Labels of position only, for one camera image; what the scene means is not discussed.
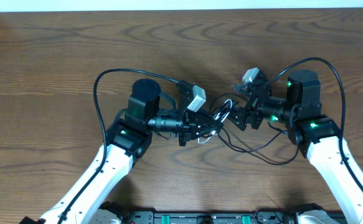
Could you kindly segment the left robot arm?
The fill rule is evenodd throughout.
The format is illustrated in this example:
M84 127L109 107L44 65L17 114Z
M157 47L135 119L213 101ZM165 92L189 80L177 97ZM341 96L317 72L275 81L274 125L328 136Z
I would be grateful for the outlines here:
M225 115L202 110L205 91L185 81L176 86L183 96L181 102L170 110L162 110L159 103L164 94L159 84L147 78L135 81L128 107L104 130L103 145L93 162L65 196L36 222L121 223L122 215L103 208L103 201L142 158L153 133L172 133L180 146L219 133Z

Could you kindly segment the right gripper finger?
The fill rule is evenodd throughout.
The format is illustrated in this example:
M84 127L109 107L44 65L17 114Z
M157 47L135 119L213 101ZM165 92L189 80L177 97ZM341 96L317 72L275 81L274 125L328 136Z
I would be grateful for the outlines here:
M247 122L245 118L245 113L243 108L234 108L230 111L227 116L228 120L230 120L239 130L244 131L247 127Z
M249 86L243 83L232 85L234 91L241 95L250 95Z

